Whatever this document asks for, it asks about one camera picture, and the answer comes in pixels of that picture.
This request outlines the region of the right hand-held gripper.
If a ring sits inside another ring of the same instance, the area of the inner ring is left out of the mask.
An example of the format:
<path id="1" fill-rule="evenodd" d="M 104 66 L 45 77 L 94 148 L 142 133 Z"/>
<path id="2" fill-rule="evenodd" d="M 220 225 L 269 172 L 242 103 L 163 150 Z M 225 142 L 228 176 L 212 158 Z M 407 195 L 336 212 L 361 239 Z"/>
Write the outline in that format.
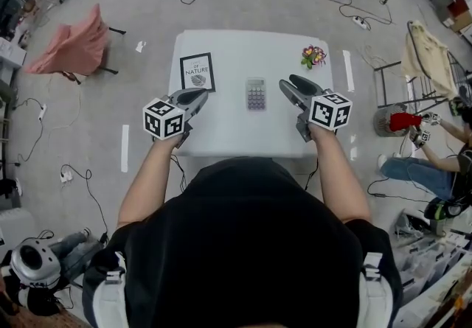
<path id="1" fill-rule="evenodd" d="M 330 131 L 348 124 L 353 107 L 351 100 L 338 93 L 323 94 L 321 86 L 299 75 L 291 74 L 289 80 L 280 80 L 279 87 L 292 105 L 302 109 L 296 129 L 305 142 L 311 140 L 310 123 Z M 306 99 L 306 95 L 317 96 Z"/>

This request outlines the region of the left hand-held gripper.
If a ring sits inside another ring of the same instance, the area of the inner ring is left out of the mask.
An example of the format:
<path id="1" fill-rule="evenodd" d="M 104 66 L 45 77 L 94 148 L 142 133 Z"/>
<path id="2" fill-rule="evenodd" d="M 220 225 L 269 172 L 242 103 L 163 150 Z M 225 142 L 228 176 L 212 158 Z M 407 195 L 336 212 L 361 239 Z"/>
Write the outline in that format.
<path id="1" fill-rule="evenodd" d="M 208 96 L 205 88 L 186 88 L 153 99 L 142 109 L 144 131 L 160 141 L 181 136 L 176 145 L 180 148 L 191 130 L 188 121 L 202 109 Z"/>

